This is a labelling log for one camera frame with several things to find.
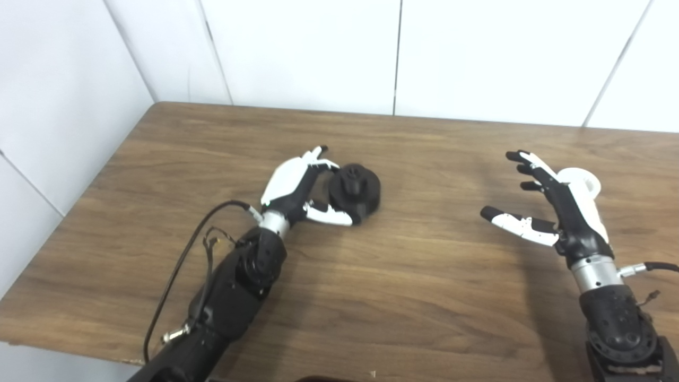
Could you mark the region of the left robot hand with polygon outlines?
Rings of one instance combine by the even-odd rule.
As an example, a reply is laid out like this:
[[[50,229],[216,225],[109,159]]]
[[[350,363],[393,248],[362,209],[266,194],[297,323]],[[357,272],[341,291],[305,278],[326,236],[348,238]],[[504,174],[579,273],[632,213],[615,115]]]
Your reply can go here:
[[[303,155],[282,162],[270,177],[260,203],[259,227],[283,237],[296,223],[311,220],[340,227],[359,225],[357,217],[330,204],[317,204],[310,193],[321,173],[338,172],[341,167],[321,155],[328,147],[320,145]]]

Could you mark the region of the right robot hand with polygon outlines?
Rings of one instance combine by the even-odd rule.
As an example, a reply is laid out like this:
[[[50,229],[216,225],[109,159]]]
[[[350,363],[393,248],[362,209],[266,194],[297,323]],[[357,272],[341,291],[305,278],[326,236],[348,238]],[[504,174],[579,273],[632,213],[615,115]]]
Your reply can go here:
[[[542,193],[553,207],[557,221],[508,213],[494,206],[482,208],[483,219],[526,241],[555,248],[567,259],[568,266],[595,256],[614,259],[595,198],[584,181],[553,171],[529,151],[509,151],[506,158],[517,163],[519,173],[534,178],[522,182],[521,189]]]

